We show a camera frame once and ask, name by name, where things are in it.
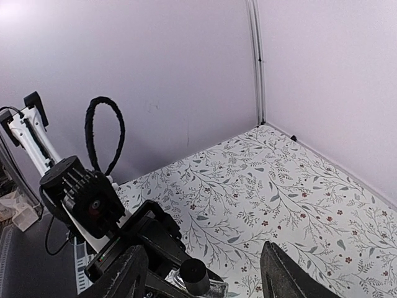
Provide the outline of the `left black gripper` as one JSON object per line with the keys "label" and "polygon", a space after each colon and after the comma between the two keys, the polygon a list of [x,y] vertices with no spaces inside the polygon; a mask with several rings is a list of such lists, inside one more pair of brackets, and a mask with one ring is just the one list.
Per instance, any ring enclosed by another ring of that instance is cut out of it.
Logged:
{"label": "left black gripper", "polygon": [[[131,246],[141,245],[149,259],[145,287],[155,297],[192,297],[165,277],[170,270],[176,272],[190,258],[181,242],[180,227],[170,214],[152,200],[142,205],[125,222],[121,229],[95,255],[84,272],[96,282],[114,262]],[[207,268],[210,279],[223,281]]]}

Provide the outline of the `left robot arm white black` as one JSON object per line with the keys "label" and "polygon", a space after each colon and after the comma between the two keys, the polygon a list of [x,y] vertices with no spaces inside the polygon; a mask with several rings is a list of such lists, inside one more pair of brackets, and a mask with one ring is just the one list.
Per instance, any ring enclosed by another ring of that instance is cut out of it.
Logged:
{"label": "left robot arm white black", "polygon": [[[73,155],[62,158],[46,136],[48,119],[38,93],[23,109],[3,107],[1,126],[40,173],[39,193],[50,213],[86,241],[95,256],[84,274],[91,285],[81,297],[226,297],[228,284],[186,253],[176,221],[152,200],[130,212],[111,178],[125,141],[125,122],[108,97],[91,100],[84,131],[91,169]],[[116,115],[120,136],[108,170],[100,169],[94,146],[94,114],[100,104]]]}

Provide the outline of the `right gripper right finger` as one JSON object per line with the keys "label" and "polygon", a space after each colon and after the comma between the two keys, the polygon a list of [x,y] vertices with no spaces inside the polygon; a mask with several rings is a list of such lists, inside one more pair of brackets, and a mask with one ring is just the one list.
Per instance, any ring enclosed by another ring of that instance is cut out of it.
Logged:
{"label": "right gripper right finger", "polygon": [[260,266],[265,298],[338,298],[311,278],[274,242],[264,243]]}

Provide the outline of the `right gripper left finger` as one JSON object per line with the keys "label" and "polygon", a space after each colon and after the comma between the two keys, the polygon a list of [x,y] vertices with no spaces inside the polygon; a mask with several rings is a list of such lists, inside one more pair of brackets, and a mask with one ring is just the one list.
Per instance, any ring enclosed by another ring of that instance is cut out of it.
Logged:
{"label": "right gripper left finger", "polygon": [[144,297],[147,270],[145,249],[141,245],[131,246],[91,287],[77,297]]}

